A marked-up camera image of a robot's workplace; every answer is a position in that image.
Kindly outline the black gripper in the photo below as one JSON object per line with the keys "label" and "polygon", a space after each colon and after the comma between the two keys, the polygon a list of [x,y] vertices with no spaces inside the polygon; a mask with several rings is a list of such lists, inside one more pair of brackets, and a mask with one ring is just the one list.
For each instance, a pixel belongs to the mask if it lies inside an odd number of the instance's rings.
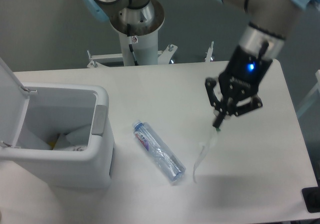
{"label": "black gripper", "polygon": [[[263,107],[262,100],[257,95],[259,84],[271,66],[272,59],[264,59],[244,51],[239,45],[234,50],[225,70],[219,79],[207,77],[204,85],[211,107],[215,111],[212,126],[219,128],[224,119],[231,116],[239,117]],[[215,94],[219,82],[222,99],[227,102],[230,98],[234,102],[248,99],[240,106],[232,106],[228,111]]]}

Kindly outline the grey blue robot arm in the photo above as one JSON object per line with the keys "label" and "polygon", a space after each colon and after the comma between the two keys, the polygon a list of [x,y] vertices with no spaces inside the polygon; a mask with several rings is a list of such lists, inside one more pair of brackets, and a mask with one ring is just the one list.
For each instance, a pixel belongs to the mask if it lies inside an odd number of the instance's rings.
{"label": "grey blue robot arm", "polygon": [[[213,126],[228,116],[262,107],[259,85],[285,40],[311,0],[218,0],[252,16],[226,68],[207,78],[205,88],[216,111]],[[126,66],[160,63],[158,31],[164,10],[157,0],[83,0],[99,21],[108,21],[119,34]]]}

